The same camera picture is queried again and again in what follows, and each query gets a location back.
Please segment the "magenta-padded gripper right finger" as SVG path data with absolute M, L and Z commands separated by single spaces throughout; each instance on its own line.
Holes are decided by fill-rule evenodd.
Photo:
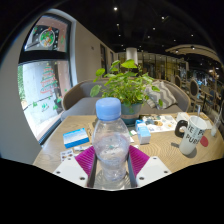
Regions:
M 129 147 L 127 161 L 132 188 L 143 187 L 171 174 L 157 156 L 148 156 L 134 146 Z

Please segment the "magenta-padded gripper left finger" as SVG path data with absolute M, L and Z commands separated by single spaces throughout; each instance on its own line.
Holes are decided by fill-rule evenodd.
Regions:
M 82 187 L 94 186 L 97 157 L 93 147 L 89 147 L 77 156 L 65 158 L 54 174 Z

